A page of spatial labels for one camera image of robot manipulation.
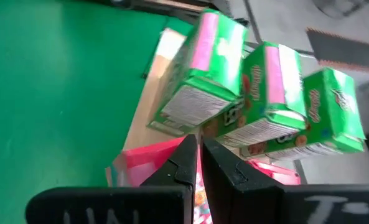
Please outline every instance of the cereal box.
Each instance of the cereal box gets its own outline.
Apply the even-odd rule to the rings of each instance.
[[[243,93],[203,131],[226,146],[242,147],[296,133],[306,127],[299,54],[265,42],[244,59]]]
[[[149,127],[182,136],[231,106],[241,91],[241,54],[246,29],[207,9],[179,49]]]
[[[306,130],[241,149],[242,154],[294,160],[363,151],[365,136],[351,77],[330,68],[316,72],[304,79],[304,98]]]

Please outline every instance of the green table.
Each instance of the green table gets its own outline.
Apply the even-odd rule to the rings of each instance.
[[[0,1],[0,224],[33,195],[106,186],[150,57],[177,19],[83,1]]]

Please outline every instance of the pink stripe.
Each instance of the pink stripe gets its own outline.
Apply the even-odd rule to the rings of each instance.
[[[266,47],[268,103],[285,103],[283,75],[277,47]]]
[[[200,32],[195,44],[194,56],[190,68],[207,71],[212,56],[213,43],[217,33],[218,15],[205,13],[201,18]]]

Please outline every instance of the green surface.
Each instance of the green surface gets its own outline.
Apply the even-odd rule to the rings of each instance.
[[[165,16],[89,2],[0,1],[0,223],[33,195],[106,186]]]

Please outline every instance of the cardboard box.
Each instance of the cardboard box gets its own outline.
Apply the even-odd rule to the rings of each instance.
[[[166,71],[160,107],[148,126],[183,136],[231,106],[240,97],[245,37],[241,24],[204,11]]]
[[[204,125],[207,136],[231,147],[298,132],[306,127],[299,54],[265,42],[243,62],[243,97]]]
[[[243,154],[294,160],[363,151],[365,136],[350,76],[325,68],[304,79],[304,94],[306,130],[241,149]]]

